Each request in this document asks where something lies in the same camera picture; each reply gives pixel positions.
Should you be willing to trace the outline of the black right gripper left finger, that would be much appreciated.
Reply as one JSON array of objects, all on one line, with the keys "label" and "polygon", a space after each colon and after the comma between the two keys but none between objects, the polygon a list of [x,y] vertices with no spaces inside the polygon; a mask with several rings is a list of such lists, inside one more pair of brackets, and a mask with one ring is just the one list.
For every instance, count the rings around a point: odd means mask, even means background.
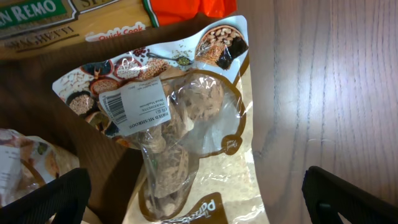
[{"label": "black right gripper left finger", "polygon": [[88,171],[76,168],[1,209],[1,223],[79,224],[91,193]]}]

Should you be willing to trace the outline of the dried mushroom bag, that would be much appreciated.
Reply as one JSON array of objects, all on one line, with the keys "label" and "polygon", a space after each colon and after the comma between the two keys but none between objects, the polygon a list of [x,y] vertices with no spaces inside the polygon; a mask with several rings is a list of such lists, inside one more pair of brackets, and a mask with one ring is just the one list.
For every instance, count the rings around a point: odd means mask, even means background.
[{"label": "dried mushroom bag", "polygon": [[246,18],[84,64],[53,91],[143,167],[124,223],[267,223],[252,155]]},{"label": "dried mushroom bag", "polygon": [[77,156],[38,136],[1,130],[1,206],[80,166]]}]

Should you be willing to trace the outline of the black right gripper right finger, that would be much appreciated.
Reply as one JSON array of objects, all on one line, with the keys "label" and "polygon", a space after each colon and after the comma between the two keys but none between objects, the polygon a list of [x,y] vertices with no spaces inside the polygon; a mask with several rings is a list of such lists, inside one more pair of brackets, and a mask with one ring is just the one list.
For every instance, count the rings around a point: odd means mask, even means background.
[{"label": "black right gripper right finger", "polygon": [[302,193],[312,223],[397,223],[397,207],[317,166],[306,170]]}]

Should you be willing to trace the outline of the San Remo spaghetti packet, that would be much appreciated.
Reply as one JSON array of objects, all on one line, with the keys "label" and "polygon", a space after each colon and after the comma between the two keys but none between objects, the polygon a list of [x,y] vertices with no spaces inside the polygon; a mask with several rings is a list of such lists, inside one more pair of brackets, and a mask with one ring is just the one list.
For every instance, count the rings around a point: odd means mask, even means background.
[{"label": "San Remo spaghetti packet", "polygon": [[10,0],[1,1],[1,59],[44,54],[187,21],[223,18],[236,0]]}]

